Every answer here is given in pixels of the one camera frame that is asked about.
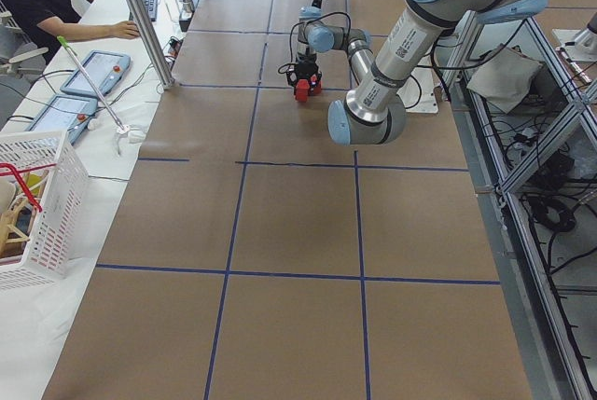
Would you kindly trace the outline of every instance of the white basket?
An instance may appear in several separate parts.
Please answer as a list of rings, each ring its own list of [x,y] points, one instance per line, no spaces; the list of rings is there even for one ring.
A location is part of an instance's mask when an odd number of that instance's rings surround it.
[[[53,164],[21,261],[0,265],[0,290],[50,283],[66,271],[75,222],[89,181],[66,131],[0,135],[0,162],[18,170]]]

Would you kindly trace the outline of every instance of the sticker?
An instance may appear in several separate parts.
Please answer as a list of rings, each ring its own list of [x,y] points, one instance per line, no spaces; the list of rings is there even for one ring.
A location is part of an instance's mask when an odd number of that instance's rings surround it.
[[[377,83],[373,83],[371,88],[368,90],[365,89],[365,91],[367,95],[363,99],[363,105],[371,110],[377,109],[387,95],[392,92],[390,88],[386,88],[385,86],[381,86]]]
[[[416,29],[397,32],[391,41],[392,50],[400,60],[409,62],[426,37],[425,32]]]

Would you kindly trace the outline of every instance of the white desk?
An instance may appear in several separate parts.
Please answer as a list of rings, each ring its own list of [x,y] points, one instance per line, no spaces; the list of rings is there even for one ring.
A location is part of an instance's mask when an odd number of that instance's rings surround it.
[[[81,23],[110,24],[129,18],[125,0],[95,0]],[[158,20],[154,28],[165,45],[170,36],[180,37],[180,31],[170,20],[163,0],[160,0]],[[132,66],[122,82],[110,94],[112,100],[129,87],[150,64],[141,39],[102,39],[73,43],[83,58],[94,49],[114,50],[131,55]],[[64,50],[60,50],[46,69],[74,69]],[[68,74],[50,76],[58,90]],[[53,94],[44,81],[36,83],[28,97],[46,102]],[[135,88],[129,90],[114,109],[124,123],[148,126],[160,101],[160,80],[153,69]],[[15,115],[34,116],[41,105],[24,100]],[[103,111],[100,126],[85,131],[75,149],[90,175],[128,179],[137,159],[139,144],[120,142],[122,154],[113,147],[116,125]],[[3,133],[24,131],[27,123],[9,121]],[[60,282],[30,288],[0,291],[0,398],[37,400],[41,398],[54,366],[58,361],[68,330],[93,271],[105,236],[116,213],[126,183],[91,179],[84,200],[82,215],[77,222],[73,252],[67,267],[67,277]]]

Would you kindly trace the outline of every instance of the person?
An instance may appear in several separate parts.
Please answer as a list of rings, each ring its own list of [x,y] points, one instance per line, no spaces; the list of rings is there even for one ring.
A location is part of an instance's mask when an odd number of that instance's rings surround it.
[[[113,25],[79,24],[81,17],[73,9],[71,0],[2,0],[12,13],[15,22],[29,35],[39,48],[46,47],[44,54],[49,62],[60,48],[57,36],[69,41],[85,41],[107,37],[133,39],[139,36],[132,21]]]

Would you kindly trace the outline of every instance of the tablet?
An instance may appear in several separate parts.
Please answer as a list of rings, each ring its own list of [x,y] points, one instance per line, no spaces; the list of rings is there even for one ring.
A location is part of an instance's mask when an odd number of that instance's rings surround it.
[[[122,53],[93,50],[81,62],[102,95],[110,92],[131,66],[131,57]],[[61,86],[65,94],[97,98],[87,79],[76,70]]]
[[[97,99],[56,94],[33,119],[27,131],[67,130],[73,144],[97,111]]]

